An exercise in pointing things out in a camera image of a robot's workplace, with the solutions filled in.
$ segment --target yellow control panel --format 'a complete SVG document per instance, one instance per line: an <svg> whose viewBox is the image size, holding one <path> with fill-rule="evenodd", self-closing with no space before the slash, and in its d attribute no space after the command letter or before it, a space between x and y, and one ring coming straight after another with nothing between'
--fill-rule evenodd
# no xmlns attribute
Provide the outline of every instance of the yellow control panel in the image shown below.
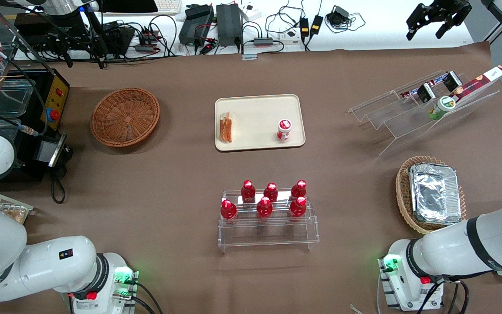
<svg viewBox="0 0 502 314"><path fill-rule="evenodd" d="M46 121L50 112L52 119L54 121L48 120L48 126L54 130L58 130L58 124L61 120L61 113L63 112L63 107L65 101L67 100L67 95L69 93L69 87L57 76L54 77L54 81L51 84L50 92L46 98L46 112L42 113L40 119Z"/></svg>

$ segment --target aluminum foil container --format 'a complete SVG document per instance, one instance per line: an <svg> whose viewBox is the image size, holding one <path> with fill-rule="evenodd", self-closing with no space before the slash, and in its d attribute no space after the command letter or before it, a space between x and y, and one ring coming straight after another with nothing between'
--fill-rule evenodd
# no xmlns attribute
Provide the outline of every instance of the aluminum foil container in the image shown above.
<svg viewBox="0 0 502 314"><path fill-rule="evenodd" d="M462 220L458 177L452 167L430 163L410 167L412 210L420 222L453 225Z"/></svg>

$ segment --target keyboard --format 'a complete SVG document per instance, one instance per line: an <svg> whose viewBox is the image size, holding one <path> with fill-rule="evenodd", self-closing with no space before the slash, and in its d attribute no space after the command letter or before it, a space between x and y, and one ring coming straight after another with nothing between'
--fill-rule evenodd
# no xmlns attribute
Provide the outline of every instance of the keyboard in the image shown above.
<svg viewBox="0 0 502 314"><path fill-rule="evenodd" d="M158 10L155 10L152 2L156 4ZM103 12L106 16L176 15L182 6L183 0L140 0L135 7L127 0L105 0Z"/></svg>
<svg viewBox="0 0 502 314"><path fill-rule="evenodd" d="M154 0L158 14L175 15L181 10L183 0Z"/></svg>

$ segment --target green can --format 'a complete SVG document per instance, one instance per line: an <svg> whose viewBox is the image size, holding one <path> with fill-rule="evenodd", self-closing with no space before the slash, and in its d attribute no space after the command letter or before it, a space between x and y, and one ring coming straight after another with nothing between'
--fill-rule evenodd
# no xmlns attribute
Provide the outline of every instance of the green can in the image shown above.
<svg viewBox="0 0 502 314"><path fill-rule="evenodd" d="M456 102L454 99L448 96L441 97L435 102L435 105L429 111L429 117L434 120L439 120L448 113L450 110L456 107Z"/></svg>

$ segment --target brown table mat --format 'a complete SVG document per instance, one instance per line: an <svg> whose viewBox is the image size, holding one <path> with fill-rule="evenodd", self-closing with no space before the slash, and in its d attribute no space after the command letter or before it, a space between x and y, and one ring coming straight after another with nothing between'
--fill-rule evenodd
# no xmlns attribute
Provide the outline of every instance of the brown table mat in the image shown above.
<svg viewBox="0 0 502 314"><path fill-rule="evenodd" d="M171 58L139 65L76 62L56 68L73 86L62 131L75 155L62 181L68 200L50 199L50 183L2 184L0 193L39 208L29 243L85 235L98 252L116 252L154 292L166 314L375 313L376 258L396 240L419 237L403 221L394 177L403 161L431 155L455 167L468 217L502 208L502 87L486 105L430 137L378 157L385 131L347 110L438 70L473 78L492 67L486 43L430 50L329 51ZM110 91L140 87L159 100L159 126L142 145L110 149L89 119ZM296 149L220 153L214 102L221 97L294 93L307 141ZM217 247L221 193L250 179L307 180L321 242L306 246ZM502 278L466 280L471 313L502 313ZM448 308L452 288L446 287ZM149 298L140 294L144 300ZM459 293L457 307L462 303ZM381 305L385 313L398 313ZM144 309L137 308L139 313ZM432 313L444 313L445 310ZM0 304L0 313L67 313L46 291Z"/></svg>

